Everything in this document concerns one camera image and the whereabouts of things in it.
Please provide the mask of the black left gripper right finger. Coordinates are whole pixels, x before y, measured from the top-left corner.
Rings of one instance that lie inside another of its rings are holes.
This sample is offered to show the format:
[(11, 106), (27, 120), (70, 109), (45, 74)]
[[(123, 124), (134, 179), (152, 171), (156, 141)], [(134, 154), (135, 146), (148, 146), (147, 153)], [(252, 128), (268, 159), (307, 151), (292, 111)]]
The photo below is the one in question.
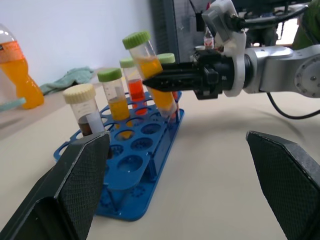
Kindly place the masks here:
[(297, 143), (248, 131), (259, 184), (288, 240), (320, 238), (320, 166)]

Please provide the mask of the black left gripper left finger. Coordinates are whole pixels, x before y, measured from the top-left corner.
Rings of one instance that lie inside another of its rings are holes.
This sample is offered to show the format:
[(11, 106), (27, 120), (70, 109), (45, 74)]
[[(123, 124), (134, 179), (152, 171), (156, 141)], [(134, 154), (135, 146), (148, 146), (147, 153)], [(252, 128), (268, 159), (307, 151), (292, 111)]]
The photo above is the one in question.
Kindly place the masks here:
[(2, 240), (85, 240), (100, 201), (109, 131), (68, 145), (0, 232)]

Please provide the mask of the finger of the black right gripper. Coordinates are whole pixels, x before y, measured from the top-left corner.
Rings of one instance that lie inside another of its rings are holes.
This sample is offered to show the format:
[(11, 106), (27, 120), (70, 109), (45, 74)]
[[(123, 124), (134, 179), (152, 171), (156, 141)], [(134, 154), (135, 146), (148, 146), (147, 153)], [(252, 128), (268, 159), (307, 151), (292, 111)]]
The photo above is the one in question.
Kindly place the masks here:
[(164, 73), (201, 73), (202, 68), (194, 62), (164, 63), (161, 65)]
[(149, 88), (162, 91), (191, 91), (203, 88), (203, 78), (197, 72), (162, 72), (142, 81)]

